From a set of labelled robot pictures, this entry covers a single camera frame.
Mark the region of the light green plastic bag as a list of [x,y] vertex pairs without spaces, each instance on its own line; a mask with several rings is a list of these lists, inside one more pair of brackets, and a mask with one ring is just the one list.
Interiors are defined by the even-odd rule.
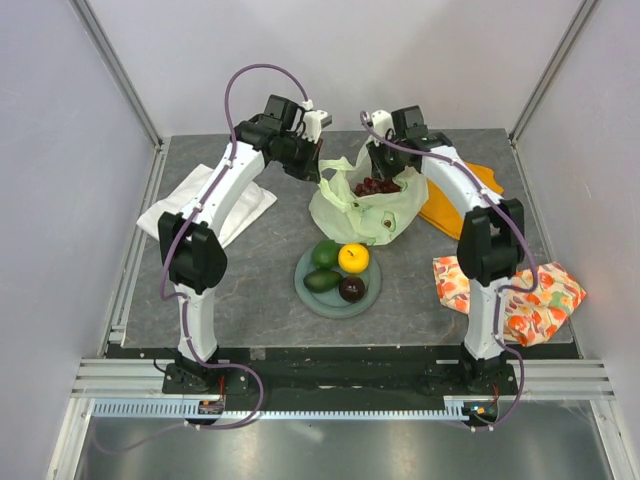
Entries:
[[427,180],[407,167],[393,178],[395,193],[357,196],[355,188],[373,173],[366,147],[355,162],[341,157],[319,162],[321,179],[309,211],[312,220],[329,239],[340,243],[387,245],[415,219],[428,199]]

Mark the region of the green lime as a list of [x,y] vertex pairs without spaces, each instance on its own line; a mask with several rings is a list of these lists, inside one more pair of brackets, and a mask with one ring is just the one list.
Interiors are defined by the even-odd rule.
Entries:
[[333,240],[320,241],[312,250],[311,261],[317,269],[333,269],[342,246]]

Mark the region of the dark green avocado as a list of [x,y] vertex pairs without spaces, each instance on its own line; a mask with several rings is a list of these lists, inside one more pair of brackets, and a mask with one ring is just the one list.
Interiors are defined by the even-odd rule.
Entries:
[[317,269],[303,278],[303,285],[311,293],[325,293],[336,288],[343,280],[343,275],[335,270]]

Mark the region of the yellow apple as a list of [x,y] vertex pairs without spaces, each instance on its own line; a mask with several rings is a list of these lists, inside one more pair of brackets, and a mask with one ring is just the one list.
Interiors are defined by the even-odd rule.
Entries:
[[338,253],[338,266],[346,273],[360,274],[370,263],[367,247],[360,243],[345,244]]

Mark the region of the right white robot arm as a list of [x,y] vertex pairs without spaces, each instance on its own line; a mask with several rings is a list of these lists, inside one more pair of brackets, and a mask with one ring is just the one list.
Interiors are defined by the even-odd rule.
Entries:
[[428,129],[419,107],[361,112],[360,121],[370,134],[366,148],[376,174],[386,178],[414,168],[442,191],[462,218],[456,256],[470,285],[463,348],[472,360],[458,368],[457,377],[465,391],[481,393],[494,381],[488,361],[505,350],[502,300],[514,288],[518,265],[532,258],[524,238],[523,205],[491,191],[446,135]]

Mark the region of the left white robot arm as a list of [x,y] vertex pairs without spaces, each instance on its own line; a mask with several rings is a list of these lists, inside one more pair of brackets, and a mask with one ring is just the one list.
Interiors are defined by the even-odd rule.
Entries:
[[268,98],[263,112],[235,125],[222,159],[198,193],[177,214],[158,220],[162,280],[170,281],[180,308],[178,351],[191,361],[185,382],[208,393],[219,382],[219,369],[208,361],[218,350],[214,333],[215,289],[228,258],[219,236],[241,194],[269,163],[286,174],[317,183],[322,130],[331,115],[310,100],[297,104],[281,96]]

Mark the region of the dark red grapes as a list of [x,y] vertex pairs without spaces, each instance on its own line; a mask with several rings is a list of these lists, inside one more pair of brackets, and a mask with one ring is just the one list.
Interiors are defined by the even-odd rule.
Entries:
[[353,192],[358,197],[375,195],[375,194],[392,194],[400,192],[402,188],[392,179],[377,179],[366,177],[362,182],[358,183]]

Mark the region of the dark purple plum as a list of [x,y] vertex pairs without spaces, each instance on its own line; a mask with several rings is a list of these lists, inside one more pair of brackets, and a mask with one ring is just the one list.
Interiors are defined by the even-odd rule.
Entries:
[[346,276],[338,285],[340,297],[349,303],[361,301],[367,293],[367,287],[359,276]]

